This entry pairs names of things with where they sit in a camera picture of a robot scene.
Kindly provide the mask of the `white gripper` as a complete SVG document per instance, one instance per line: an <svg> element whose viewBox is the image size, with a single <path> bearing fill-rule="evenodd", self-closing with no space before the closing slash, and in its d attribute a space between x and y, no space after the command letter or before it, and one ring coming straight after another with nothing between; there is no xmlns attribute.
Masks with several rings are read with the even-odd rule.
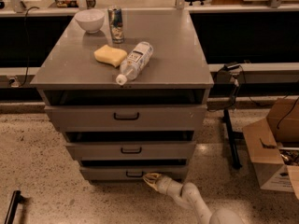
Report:
<svg viewBox="0 0 299 224"><path fill-rule="evenodd" d="M181 193L182 184L166 175L159 173L147 173L143 175L143 180L153 189L164 195L177 197Z"/></svg>

